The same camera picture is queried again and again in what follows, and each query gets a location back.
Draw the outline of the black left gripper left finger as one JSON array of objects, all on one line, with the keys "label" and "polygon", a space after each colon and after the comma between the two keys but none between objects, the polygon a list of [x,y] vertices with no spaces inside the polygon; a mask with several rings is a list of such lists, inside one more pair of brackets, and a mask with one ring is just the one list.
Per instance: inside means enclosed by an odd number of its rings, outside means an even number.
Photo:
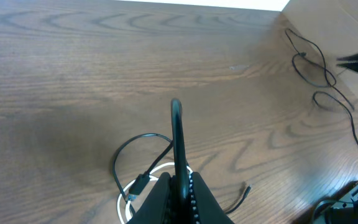
[{"label": "black left gripper left finger", "polygon": [[163,172],[140,209],[127,224],[164,224],[169,223],[170,174]]}]

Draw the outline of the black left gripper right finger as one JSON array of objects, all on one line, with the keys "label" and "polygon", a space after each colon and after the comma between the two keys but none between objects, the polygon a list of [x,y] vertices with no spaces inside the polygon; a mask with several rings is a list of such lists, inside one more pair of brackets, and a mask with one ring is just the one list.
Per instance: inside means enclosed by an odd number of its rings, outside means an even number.
[{"label": "black left gripper right finger", "polygon": [[198,172],[191,175],[190,220],[193,224],[234,224]]}]

